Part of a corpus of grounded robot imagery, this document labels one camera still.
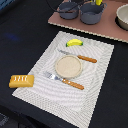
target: dark tabletop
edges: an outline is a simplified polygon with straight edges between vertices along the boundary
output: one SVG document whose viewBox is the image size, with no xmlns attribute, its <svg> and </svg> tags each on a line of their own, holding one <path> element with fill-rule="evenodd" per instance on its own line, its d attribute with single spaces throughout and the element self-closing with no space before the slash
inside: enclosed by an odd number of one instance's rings
<svg viewBox="0 0 128 128">
<path fill-rule="evenodd" d="M 62 0 L 49 0 L 57 8 Z M 128 128 L 128 44 L 48 24 L 45 0 L 16 0 L 0 12 L 0 105 L 51 128 L 72 124 L 12 96 L 11 75 L 27 74 L 59 31 L 114 45 L 89 128 Z"/>
</svg>

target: fork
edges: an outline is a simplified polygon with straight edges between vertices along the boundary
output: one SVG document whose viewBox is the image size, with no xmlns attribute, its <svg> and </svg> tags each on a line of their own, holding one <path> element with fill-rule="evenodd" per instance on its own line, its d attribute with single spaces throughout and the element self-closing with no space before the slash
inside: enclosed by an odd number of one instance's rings
<svg viewBox="0 0 128 128">
<path fill-rule="evenodd" d="M 54 74 L 52 74 L 52 73 L 50 73 L 50 72 L 47 72 L 47 71 L 46 71 L 46 72 L 44 72 L 44 75 L 45 75 L 45 77 L 47 77 L 47 78 L 49 78 L 49 79 L 60 80 L 60 81 L 62 81 L 63 83 L 68 84 L 68 85 L 71 85 L 71 86 L 76 87 L 76 88 L 78 88 L 78 89 L 81 89 L 81 90 L 84 89 L 84 86 L 82 86 L 82 85 L 80 85 L 80 84 L 77 84 L 77 83 L 74 83 L 74 82 L 72 82 L 72 81 L 66 80 L 66 79 L 59 78 L 58 76 L 56 76 L 56 75 L 54 75 Z"/>
</svg>

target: white placemat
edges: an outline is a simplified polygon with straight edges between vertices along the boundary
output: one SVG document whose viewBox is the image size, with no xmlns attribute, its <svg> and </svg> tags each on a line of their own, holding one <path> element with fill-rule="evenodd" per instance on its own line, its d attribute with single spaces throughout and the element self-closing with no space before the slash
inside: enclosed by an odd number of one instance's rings
<svg viewBox="0 0 128 128">
<path fill-rule="evenodd" d="M 83 46 L 66 47 L 66 42 L 74 38 L 82 40 Z M 34 87 L 18 88 L 14 91 L 13 96 L 48 111 L 79 128 L 87 128 L 113 48 L 114 46 L 100 41 L 60 31 L 29 72 L 35 76 Z M 97 63 L 81 60 L 83 63 L 82 74 L 71 79 L 73 82 L 82 84 L 85 87 L 84 90 L 44 77 L 44 71 L 56 74 L 54 64 L 58 58 L 64 56 L 57 49 L 98 60 Z"/>
</svg>

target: pot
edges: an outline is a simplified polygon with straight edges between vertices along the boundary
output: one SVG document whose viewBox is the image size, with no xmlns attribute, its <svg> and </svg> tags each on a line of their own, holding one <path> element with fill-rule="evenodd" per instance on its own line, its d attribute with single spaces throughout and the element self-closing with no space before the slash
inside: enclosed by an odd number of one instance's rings
<svg viewBox="0 0 128 128">
<path fill-rule="evenodd" d="M 85 24 L 96 24 L 100 21 L 101 15 L 106 7 L 106 3 L 99 5 L 92 5 L 91 3 L 86 3 L 80 7 L 80 19 Z"/>
<path fill-rule="evenodd" d="M 64 2 L 59 5 L 59 11 L 68 11 L 72 7 L 76 6 L 73 8 L 70 12 L 65 12 L 65 13 L 59 13 L 60 17 L 64 19 L 74 19 L 78 16 L 79 14 L 79 8 L 77 6 L 77 3 L 75 2 Z"/>
</svg>

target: butter knife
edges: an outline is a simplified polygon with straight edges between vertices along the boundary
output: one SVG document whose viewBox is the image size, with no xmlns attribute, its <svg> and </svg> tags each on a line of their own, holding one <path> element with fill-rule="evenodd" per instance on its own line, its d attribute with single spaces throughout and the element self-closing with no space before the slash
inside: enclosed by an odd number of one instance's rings
<svg viewBox="0 0 128 128">
<path fill-rule="evenodd" d="M 46 71 L 46 72 L 44 72 L 43 74 L 45 75 L 45 77 L 47 77 L 47 78 L 49 78 L 49 79 L 60 80 L 60 81 L 62 81 L 63 83 L 68 84 L 68 85 L 71 85 L 71 86 L 73 86 L 73 87 L 75 87 L 75 88 L 78 88 L 78 89 L 81 89 L 81 90 L 84 89 L 84 86 L 82 86 L 82 85 L 80 85 L 80 84 L 77 84 L 77 83 L 74 83 L 74 82 L 72 82 L 72 81 L 63 79 L 63 78 L 59 78 L 58 76 L 56 76 L 56 75 L 54 75 L 54 74 L 52 74 L 52 73 L 50 73 L 50 72 L 47 72 L 47 71 Z"/>
<path fill-rule="evenodd" d="M 58 49 L 58 51 L 61 52 L 61 53 L 66 54 L 66 55 L 77 56 L 79 59 L 86 60 L 86 61 L 89 61 L 89 62 L 92 62 L 92 63 L 96 63 L 97 62 L 97 60 L 93 59 L 93 58 L 89 58 L 89 57 L 85 57 L 85 56 L 81 56 L 81 55 L 76 55 L 76 54 L 69 53 L 69 52 L 66 52 L 66 51 L 62 51 L 62 50 L 59 50 L 59 49 Z"/>
</svg>

